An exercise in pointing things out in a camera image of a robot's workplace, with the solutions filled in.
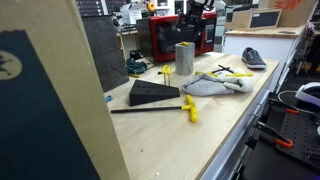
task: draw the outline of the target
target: cable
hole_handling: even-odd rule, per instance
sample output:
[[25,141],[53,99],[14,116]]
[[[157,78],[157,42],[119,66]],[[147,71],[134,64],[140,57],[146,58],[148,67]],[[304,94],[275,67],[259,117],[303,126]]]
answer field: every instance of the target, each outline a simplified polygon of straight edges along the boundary
[[316,115],[316,116],[319,116],[320,114],[319,113],[316,113],[316,112],[312,112],[312,111],[307,111],[307,110],[304,110],[304,109],[300,109],[300,108],[297,108],[297,107],[295,107],[295,106],[292,106],[292,105],[289,105],[289,104],[287,104],[287,103],[285,103],[282,99],[281,99],[281,94],[283,94],[283,93],[297,93],[297,91],[292,91],[292,90],[285,90],[285,91],[282,91],[282,92],[280,92],[279,94],[278,94],[278,99],[279,99],[279,101],[280,102],[282,102],[283,104],[285,104],[285,105],[287,105],[287,106],[289,106],[289,107],[292,107],[292,108],[294,108],[294,109],[296,109],[296,110],[299,110],[299,111],[301,111],[301,112],[305,112],[305,113],[308,113],[308,114],[313,114],[313,115]]

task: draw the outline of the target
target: black rod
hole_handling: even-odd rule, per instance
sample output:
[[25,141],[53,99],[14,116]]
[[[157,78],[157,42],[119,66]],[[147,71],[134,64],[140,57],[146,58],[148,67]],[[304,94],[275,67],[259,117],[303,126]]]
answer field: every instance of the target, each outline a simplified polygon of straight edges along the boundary
[[139,109],[119,109],[119,110],[111,110],[111,113],[163,111],[163,110],[172,110],[172,109],[181,109],[181,106],[155,107],[155,108],[139,108]]

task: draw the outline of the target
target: metal cylinder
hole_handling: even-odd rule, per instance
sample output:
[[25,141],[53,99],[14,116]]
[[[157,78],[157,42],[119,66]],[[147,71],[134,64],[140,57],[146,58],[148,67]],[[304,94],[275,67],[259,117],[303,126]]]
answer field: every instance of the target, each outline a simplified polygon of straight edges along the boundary
[[175,45],[175,69],[179,75],[193,73],[194,43],[177,43]]

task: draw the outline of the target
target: red machine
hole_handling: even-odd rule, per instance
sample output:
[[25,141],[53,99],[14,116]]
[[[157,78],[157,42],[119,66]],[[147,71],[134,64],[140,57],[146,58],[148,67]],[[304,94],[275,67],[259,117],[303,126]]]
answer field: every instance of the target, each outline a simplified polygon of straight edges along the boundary
[[201,33],[194,36],[194,27],[185,27],[183,34],[177,31],[175,16],[154,16],[137,20],[140,50],[144,57],[154,63],[175,59],[175,44],[181,41],[194,42],[195,54],[212,52],[214,48],[217,14],[203,14]]

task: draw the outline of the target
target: gray shoe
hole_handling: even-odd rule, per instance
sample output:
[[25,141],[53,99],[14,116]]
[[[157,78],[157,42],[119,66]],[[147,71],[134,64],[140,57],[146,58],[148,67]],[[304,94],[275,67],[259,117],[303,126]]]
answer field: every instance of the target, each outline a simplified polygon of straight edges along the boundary
[[247,47],[242,53],[242,61],[247,64],[250,69],[265,69],[267,67],[259,55],[258,51]]

